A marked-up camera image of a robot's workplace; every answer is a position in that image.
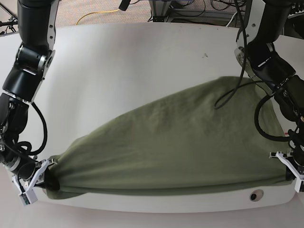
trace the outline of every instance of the white bracket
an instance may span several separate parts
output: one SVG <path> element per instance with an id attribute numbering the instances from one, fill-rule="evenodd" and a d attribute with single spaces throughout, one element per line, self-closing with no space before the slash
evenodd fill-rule
<path id="1" fill-rule="evenodd" d="M 294 189 L 295 189 L 296 192 L 299 193 L 301 185 L 304 182 L 304 175 L 299 174 L 299 172 L 290 163 L 290 161 L 287 160 L 286 158 L 284 158 L 284 154 L 282 152 L 277 152 L 276 153 L 276 157 L 281 161 L 281 163 L 283 163 L 284 165 L 286 165 L 290 169 L 290 171 L 294 174 L 294 176 L 296 178 Z"/>
<path id="2" fill-rule="evenodd" d="M 26 181 L 24 184 L 24 191 L 21 190 L 21 187 L 19 186 L 18 180 L 17 180 L 17 176 L 13 175 L 12 180 L 14 182 L 14 184 L 16 185 L 16 187 L 18 188 L 20 194 L 19 194 L 19 198 L 21 200 L 21 203 L 26 206 L 28 204 L 33 204 L 35 203 L 38 198 L 34 192 L 34 187 L 35 184 L 37 183 L 41 183 L 44 181 L 44 172 L 47 169 L 47 167 L 49 165 L 55 164 L 56 161 L 51 159 L 51 160 L 43 160 L 42 162 L 40 162 L 41 166 L 40 168 L 36 171 L 36 173 L 34 174 L 33 178 L 31 178 L 30 180 Z"/>

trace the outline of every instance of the black cable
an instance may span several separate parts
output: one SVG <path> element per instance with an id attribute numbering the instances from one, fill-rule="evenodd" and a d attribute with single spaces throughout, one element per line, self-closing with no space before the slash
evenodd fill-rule
<path id="1" fill-rule="evenodd" d="M 21 151 L 23 154 L 28 155 L 32 150 L 32 144 L 30 144 L 30 142 L 18 142 L 13 146 L 13 149 L 15 148 L 17 148 L 18 151 Z"/>
<path id="2" fill-rule="evenodd" d="M 1 136 L 1 139 L 2 139 L 2 142 L 3 142 L 4 146 L 7 147 L 10 151 L 12 151 L 14 154 L 16 154 L 17 156 L 19 156 L 19 157 L 21 157 L 21 158 L 27 160 L 28 162 L 31 162 L 31 163 L 36 162 L 36 160 L 31 159 L 31 158 L 28 157 L 27 155 L 25 155 L 25 154 L 23 154 L 23 153 L 21 153 L 21 152 L 18 152 L 18 151 L 14 150 L 14 149 L 12 149 L 12 148 L 11 148 L 10 146 L 8 146 L 8 144 L 5 142 L 3 135 L 1 134 L 0 136 Z"/>
<path id="3" fill-rule="evenodd" d="M 40 117 L 40 119 L 42 121 L 42 125 L 43 125 L 43 141 L 42 141 L 42 145 L 40 146 L 40 148 L 38 150 L 29 153 L 30 156 L 34 156 L 34 155 L 40 154 L 44 150 L 44 148 L 45 148 L 45 146 L 47 144 L 47 141 L 48 141 L 48 137 L 47 137 L 48 136 L 47 122 L 44 119 L 43 114 L 38 109 L 38 107 L 35 104 L 35 102 L 32 103 L 32 106 L 36 110 L 36 112 L 38 113 L 38 115 L 39 115 L 39 117 Z"/>
<path id="4" fill-rule="evenodd" d="M 248 82 L 248 83 L 245 83 L 245 84 L 242 84 L 239 86 L 239 88 L 242 88 L 244 86 L 248 86 L 248 85 L 251 85 L 251 84 L 258 84 L 258 83 L 266 83 L 266 82 L 269 82 L 269 83 L 274 83 L 274 82 L 271 82 L 271 81 L 265 81 L 265 80 L 260 80 L 260 81 L 252 81 L 252 82 Z M 228 94 L 232 93 L 234 91 L 234 89 L 231 89 L 229 91 L 227 91 L 226 93 L 224 93 L 222 96 L 220 96 L 216 102 L 214 103 L 214 105 L 217 105 L 218 102 L 223 99 L 225 96 L 227 96 Z"/>
<path id="5" fill-rule="evenodd" d="M 17 173 L 17 182 L 18 182 L 18 185 L 19 185 L 19 187 L 20 187 L 21 192 L 24 193 L 25 191 L 24 191 L 23 186 L 22 186 L 21 183 L 20 183 L 20 177 L 19 177 L 21 168 L 18 170 L 18 173 Z"/>
<path id="6" fill-rule="evenodd" d="M 185 21 L 185 22 L 189 22 L 189 23 L 193 23 L 193 24 L 200 24 L 200 25 L 215 25 L 215 24 L 212 24 L 212 23 L 207 23 L 207 22 L 195 22 L 195 21 L 191 21 L 191 20 L 186 20 L 186 19 L 180 19 L 180 18 L 176 18 L 174 20 L 182 20 L 182 21 Z"/>
<path id="7" fill-rule="evenodd" d="M 180 14 L 180 13 L 178 13 L 176 11 L 172 11 L 172 13 L 176 13 L 176 14 L 178 14 L 180 16 L 189 17 L 189 18 L 199 17 L 200 15 L 202 15 L 206 11 L 206 2 L 205 2 L 205 0 L 203 0 L 203 2 L 204 2 L 204 10 L 199 15 L 195 15 L 195 16 L 183 15 L 183 14 Z"/>
<path id="8" fill-rule="evenodd" d="M 237 22 L 238 22 L 238 14 L 237 14 L 237 16 L 236 16 L 236 23 L 235 23 L 235 25 L 234 25 L 235 28 L 237 27 Z"/>
<path id="9" fill-rule="evenodd" d="M 9 28 L 9 26 L 6 27 L 6 30 L 4 31 L 4 34 L 8 33 L 8 28 Z"/>
<path id="10" fill-rule="evenodd" d="M 226 10 L 226 9 L 229 8 L 229 5 L 226 5 L 224 8 L 218 9 L 218 8 L 216 8 L 216 7 L 213 5 L 213 0 L 210 0 L 210 4 L 211 4 L 211 7 L 212 7 L 213 9 L 217 10 L 217 11 L 222 11 L 222 10 Z"/>
<path id="11" fill-rule="evenodd" d="M 151 16 L 150 16 L 150 18 L 147 20 L 147 22 L 152 21 L 152 17 L 153 17 L 153 15 L 152 15 L 152 10 L 151 10 Z"/>
<path id="12" fill-rule="evenodd" d="M 240 23 L 241 23 L 241 28 L 242 28 L 242 33 L 243 33 L 243 39 L 244 39 L 244 61 L 243 61 L 243 65 L 242 65 L 242 71 L 239 77 L 239 80 L 237 82 L 236 87 L 234 88 L 233 92 L 230 94 L 230 96 L 219 106 L 216 106 L 216 104 L 214 104 L 214 109 L 220 109 L 221 107 L 223 107 L 225 104 L 227 104 L 229 102 L 229 100 L 234 96 L 234 94 L 237 92 L 243 76 L 244 76 L 244 72 L 245 72 L 245 68 L 246 68 L 246 63 L 247 63 L 247 35 L 246 35 L 246 29 L 245 29 L 245 24 L 243 21 L 243 17 L 242 17 L 242 13 L 241 10 L 239 9 L 238 6 L 238 0 L 234 0 L 234 3 L 236 5 L 236 9 L 237 9 L 237 14 L 239 15 L 239 19 L 240 19 Z"/>
<path id="13" fill-rule="evenodd" d="M 226 1 L 223 1 L 223 0 L 212 0 L 212 1 L 216 1 L 216 2 L 219 2 L 219 3 L 225 4 L 225 5 L 229 6 L 229 7 L 230 6 L 236 7 L 235 2 L 231 2 L 231 0 L 229 0 L 229 2 L 226 2 Z M 246 5 L 246 0 L 238 0 L 237 3 L 238 3 L 239 7 L 243 7 L 243 6 Z"/>
<path id="14" fill-rule="evenodd" d="M 141 0 L 138 0 L 138 1 L 136 1 L 136 2 L 130 3 L 129 5 L 134 5 L 134 4 L 136 4 L 136 3 L 140 2 L 140 1 L 141 1 Z"/>
<path id="15" fill-rule="evenodd" d="M 260 110 L 263 106 L 263 104 L 265 104 L 270 98 L 272 97 L 272 95 L 266 95 L 264 96 L 259 103 L 256 106 L 256 110 L 255 110 L 255 116 L 254 116 L 254 120 L 255 120 L 255 126 L 257 131 L 264 137 L 267 138 L 269 140 L 275 141 L 275 142 L 288 142 L 291 140 L 291 136 L 285 137 L 285 136 L 272 136 L 267 134 L 266 132 L 264 132 L 259 124 L 259 120 L 258 120 L 258 116 L 260 113 Z"/>
<path id="16" fill-rule="evenodd" d="M 194 3 L 194 0 L 188 1 L 187 4 L 185 4 L 185 5 L 180 4 L 180 3 L 178 3 L 177 1 L 175 1 L 175 3 L 176 3 L 177 5 L 179 5 L 180 7 L 185 7 L 185 6 L 189 6 L 189 5 L 191 5 L 192 3 Z"/>

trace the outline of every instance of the gray carpet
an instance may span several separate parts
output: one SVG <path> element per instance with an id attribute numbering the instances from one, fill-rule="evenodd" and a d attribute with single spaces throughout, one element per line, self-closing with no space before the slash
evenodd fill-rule
<path id="1" fill-rule="evenodd" d="M 58 27 L 75 25 L 83 15 L 94 11 L 108 11 L 118 9 L 121 0 L 61 0 L 59 3 L 57 22 Z M 206 10 L 214 10 L 211 7 L 210 0 L 205 0 Z M 193 4 L 185 7 L 194 10 L 204 9 L 203 0 L 195 0 Z M 225 5 L 214 2 L 217 8 L 223 8 Z M 234 7 L 229 7 L 225 11 L 235 12 Z M 134 5 L 130 5 L 127 11 L 118 11 L 113 13 L 92 14 L 80 21 L 81 24 L 115 23 L 115 22 L 146 22 L 150 17 L 150 5 L 147 0 L 142 0 Z"/>

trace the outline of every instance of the green fabric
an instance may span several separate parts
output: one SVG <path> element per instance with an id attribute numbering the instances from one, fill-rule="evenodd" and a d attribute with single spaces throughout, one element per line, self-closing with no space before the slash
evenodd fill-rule
<path id="1" fill-rule="evenodd" d="M 213 108 L 237 80 L 222 77 L 169 95 L 76 140 L 55 156 L 58 165 L 51 172 L 61 189 L 47 190 L 48 197 L 184 195 L 289 184 L 285 166 L 268 158 L 287 145 L 263 138 L 254 126 L 254 110 L 265 92 L 249 85 L 223 108 Z M 271 102 L 262 107 L 260 125 L 284 135 Z"/>

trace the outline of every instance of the metal stand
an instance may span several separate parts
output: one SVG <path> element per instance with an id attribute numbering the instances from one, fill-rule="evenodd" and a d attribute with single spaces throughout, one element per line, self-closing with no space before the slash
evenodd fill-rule
<path id="1" fill-rule="evenodd" d="M 2 22 L 0 21 L 0 27 L 2 26 L 7 26 L 7 29 L 10 29 L 12 32 L 16 32 L 15 28 L 14 28 L 14 25 L 17 25 L 18 24 L 18 17 L 16 14 L 14 14 L 12 11 L 10 11 L 6 6 L 4 6 L 2 3 L 0 3 L 0 7 L 5 11 L 7 12 L 9 15 L 10 15 L 10 19 L 8 22 Z M 6 34 L 6 31 L 2 31 L 0 33 L 0 36 L 1 35 L 5 35 Z"/>
<path id="2" fill-rule="evenodd" d="M 222 12 L 212 10 L 189 10 L 189 9 L 168 9 L 173 1 L 149 0 L 153 22 L 171 22 L 174 19 L 210 19 L 217 21 L 229 21 L 233 12 Z"/>

